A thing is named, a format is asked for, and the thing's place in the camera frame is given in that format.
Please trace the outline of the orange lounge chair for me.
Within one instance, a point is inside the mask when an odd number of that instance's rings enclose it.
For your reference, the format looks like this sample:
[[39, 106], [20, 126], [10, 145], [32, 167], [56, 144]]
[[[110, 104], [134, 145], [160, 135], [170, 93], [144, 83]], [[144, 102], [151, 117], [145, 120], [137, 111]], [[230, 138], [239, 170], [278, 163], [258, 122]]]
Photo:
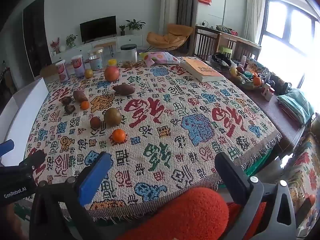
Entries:
[[149, 32], [146, 41], [151, 48], [172, 51], [184, 45], [193, 31], [193, 27], [169, 23], [165, 35]]

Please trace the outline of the orange cover book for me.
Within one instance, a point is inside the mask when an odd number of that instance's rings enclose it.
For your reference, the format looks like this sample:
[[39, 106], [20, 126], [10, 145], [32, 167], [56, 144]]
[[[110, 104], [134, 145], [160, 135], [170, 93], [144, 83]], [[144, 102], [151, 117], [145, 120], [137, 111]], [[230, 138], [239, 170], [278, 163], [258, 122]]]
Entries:
[[218, 71], [197, 58], [182, 57], [180, 66], [200, 82], [214, 82], [225, 79]]

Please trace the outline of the white tv cabinet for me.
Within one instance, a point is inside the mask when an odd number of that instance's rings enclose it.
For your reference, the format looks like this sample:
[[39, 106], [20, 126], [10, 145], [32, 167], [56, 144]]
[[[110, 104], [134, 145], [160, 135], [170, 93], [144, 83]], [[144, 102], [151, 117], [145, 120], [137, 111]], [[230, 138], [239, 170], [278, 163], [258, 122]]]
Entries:
[[94, 48], [103, 48], [104, 57], [114, 57], [116, 53], [120, 52], [121, 46], [126, 44], [135, 44], [138, 48], [142, 48], [144, 45], [144, 37], [142, 34], [135, 34], [88, 42], [51, 56], [51, 61], [52, 63], [56, 63], [58, 61], [65, 60], [67, 63], [70, 63], [71, 58], [76, 55], [82, 55], [84, 60], [87, 60], [88, 52]]

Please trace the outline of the large green-brown round fruit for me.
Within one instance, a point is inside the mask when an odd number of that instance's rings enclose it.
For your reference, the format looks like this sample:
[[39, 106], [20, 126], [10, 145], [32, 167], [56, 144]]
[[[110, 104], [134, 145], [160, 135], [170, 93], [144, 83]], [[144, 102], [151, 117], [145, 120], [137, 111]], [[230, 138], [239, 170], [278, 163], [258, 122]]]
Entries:
[[104, 122], [110, 126], [117, 126], [122, 121], [122, 114], [116, 108], [109, 108], [104, 114]]

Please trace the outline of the clear jar black lid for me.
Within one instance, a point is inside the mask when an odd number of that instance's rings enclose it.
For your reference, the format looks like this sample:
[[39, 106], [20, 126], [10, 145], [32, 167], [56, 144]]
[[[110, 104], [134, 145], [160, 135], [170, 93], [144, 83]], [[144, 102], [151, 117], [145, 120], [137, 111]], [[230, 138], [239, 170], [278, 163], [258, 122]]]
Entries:
[[137, 62], [137, 45], [125, 44], [120, 47], [120, 55], [123, 63], [125, 62]]

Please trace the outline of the large red apple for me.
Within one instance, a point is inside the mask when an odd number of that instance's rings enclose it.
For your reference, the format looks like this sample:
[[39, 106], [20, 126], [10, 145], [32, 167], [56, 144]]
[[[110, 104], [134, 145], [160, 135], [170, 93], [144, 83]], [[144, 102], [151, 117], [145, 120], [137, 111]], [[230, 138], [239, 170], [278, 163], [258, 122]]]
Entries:
[[108, 66], [104, 71], [105, 80], [108, 82], [114, 82], [119, 79], [120, 71], [116, 66]]

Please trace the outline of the purple sweet potato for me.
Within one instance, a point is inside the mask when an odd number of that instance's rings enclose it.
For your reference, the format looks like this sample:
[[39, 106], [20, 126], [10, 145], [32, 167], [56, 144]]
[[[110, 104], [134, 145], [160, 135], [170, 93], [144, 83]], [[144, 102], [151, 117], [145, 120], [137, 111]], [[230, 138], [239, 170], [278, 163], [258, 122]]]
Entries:
[[79, 90], [75, 90], [73, 92], [73, 97], [74, 97], [74, 100], [76, 102], [79, 102], [79, 103], [82, 103], [83, 101], [87, 101], [88, 100], [88, 98], [85, 96], [85, 94], [82, 91], [79, 91]]
[[135, 92], [135, 88], [128, 84], [121, 84], [112, 88], [117, 94], [127, 96]]

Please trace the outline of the small yellow-green fruit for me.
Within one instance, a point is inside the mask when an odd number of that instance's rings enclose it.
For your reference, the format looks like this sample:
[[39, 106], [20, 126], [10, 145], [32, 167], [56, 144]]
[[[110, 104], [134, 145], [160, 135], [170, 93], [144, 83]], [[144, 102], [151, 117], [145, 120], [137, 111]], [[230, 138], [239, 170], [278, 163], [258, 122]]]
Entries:
[[86, 69], [85, 72], [84, 72], [84, 77], [86, 79], [90, 79], [93, 77], [93, 70], [91, 69]]

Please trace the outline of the small dark red fruit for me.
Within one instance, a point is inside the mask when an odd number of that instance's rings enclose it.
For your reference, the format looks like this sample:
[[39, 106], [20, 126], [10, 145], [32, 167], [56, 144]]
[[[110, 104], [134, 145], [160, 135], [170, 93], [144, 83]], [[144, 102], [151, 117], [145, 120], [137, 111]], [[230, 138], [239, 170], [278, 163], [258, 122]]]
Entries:
[[100, 128], [101, 126], [101, 120], [99, 117], [97, 116], [94, 116], [91, 118], [90, 120], [90, 126], [93, 128], [93, 129], [98, 129]]

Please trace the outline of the pink snack bag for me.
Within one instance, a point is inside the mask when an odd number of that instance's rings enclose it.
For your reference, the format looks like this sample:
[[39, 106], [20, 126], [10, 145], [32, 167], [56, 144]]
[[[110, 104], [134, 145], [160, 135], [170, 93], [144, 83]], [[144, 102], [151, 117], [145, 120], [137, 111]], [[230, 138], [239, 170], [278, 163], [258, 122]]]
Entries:
[[159, 64], [180, 64], [180, 60], [166, 51], [140, 53], [147, 67]]

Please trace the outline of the patterned woven table cloth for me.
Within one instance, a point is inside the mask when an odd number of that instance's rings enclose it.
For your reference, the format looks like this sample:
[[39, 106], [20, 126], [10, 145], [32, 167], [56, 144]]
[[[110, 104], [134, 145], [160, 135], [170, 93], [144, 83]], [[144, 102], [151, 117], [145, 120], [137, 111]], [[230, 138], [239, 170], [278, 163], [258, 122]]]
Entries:
[[[214, 159], [225, 153], [237, 166], [253, 173], [281, 140], [265, 113], [239, 88], [224, 79], [200, 82], [178, 64], [121, 68], [118, 85], [135, 88], [117, 94], [103, 71], [90, 79], [71, 75], [47, 83], [48, 96], [29, 134], [25, 154], [46, 154], [34, 173], [49, 184], [78, 176], [101, 152], [113, 164], [86, 208], [94, 219], [138, 217], [157, 210], [191, 187], [218, 188]], [[82, 110], [75, 90], [88, 98]], [[61, 98], [70, 96], [75, 111], [67, 115]], [[119, 125], [104, 122], [109, 108], [122, 114]], [[101, 126], [90, 126], [92, 117]], [[112, 132], [126, 140], [116, 143]]]

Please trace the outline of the pink white can right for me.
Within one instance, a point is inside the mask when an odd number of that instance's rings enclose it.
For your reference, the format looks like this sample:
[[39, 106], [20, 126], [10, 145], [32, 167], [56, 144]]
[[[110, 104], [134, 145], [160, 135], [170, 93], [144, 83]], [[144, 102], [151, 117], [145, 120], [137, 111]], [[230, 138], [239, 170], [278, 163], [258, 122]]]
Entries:
[[85, 65], [82, 55], [76, 55], [71, 58], [71, 63], [73, 65], [74, 73], [77, 78], [84, 77]]

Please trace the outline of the dark dried fruit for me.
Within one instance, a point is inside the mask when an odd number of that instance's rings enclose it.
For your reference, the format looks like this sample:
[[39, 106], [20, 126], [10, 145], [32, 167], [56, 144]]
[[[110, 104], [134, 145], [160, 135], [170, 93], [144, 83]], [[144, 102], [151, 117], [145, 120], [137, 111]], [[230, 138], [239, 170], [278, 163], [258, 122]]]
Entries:
[[72, 98], [70, 96], [64, 96], [60, 101], [65, 106], [69, 105], [72, 102]]
[[75, 107], [74, 105], [65, 105], [64, 110], [67, 115], [70, 115], [75, 111]]

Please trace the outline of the floral sofa cover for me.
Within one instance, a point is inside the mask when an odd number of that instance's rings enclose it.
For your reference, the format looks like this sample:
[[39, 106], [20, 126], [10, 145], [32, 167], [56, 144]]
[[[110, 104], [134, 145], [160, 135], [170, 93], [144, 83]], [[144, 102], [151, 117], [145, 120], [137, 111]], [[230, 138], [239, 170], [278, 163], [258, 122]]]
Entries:
[[311, 195], [315, 202], [300, 224], [299, 237], [306, 237], [319, 219], [319, 140], [312, 133], [299, 143], [281, 176], [288, 184], [295, 212]]

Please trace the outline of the fruit basket on side table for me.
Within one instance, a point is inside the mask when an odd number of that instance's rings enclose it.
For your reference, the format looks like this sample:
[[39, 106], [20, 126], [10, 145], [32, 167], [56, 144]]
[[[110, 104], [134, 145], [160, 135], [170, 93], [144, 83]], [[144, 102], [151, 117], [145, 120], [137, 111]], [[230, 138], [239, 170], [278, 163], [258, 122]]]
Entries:
[[239, 68], [232, 67], [229, 69], [230, 80], [239, 88], [245, 90], [259, 90], [262, 89], [263, 80], [254, 75], [252, 72], [240, 72]]

